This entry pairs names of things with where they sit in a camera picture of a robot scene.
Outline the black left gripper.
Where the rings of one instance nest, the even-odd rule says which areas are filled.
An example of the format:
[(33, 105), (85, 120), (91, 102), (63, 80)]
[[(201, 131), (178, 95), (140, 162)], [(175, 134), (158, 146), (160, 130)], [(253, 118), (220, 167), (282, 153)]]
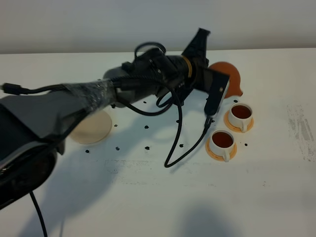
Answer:
[(212, 84), (212, 72), (208, 68), (206, 57), (207, 38), (210, 31), (199, 28), (181, 56), (171, 55), (167, 59), (177, 70), (174, 91), (181, 104), (196, 89), (209, 93)]

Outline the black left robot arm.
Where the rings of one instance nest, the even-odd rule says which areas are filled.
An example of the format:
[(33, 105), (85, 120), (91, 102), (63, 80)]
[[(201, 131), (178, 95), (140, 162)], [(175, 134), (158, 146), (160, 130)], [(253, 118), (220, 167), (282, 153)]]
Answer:
[(26, 89), (1, 86), (0, 206), (5, 208), (39, 187), (52, 173), (65, 139), (85, 118), (109, 105), (124, 107), (167, 93), (183, 103), (193, 89), (207, 92), (206, 45), (209, 31), (199, 29), (181, 55), (166, 55), (158, 42), (143, 54), (105, 72), (102, 79)]

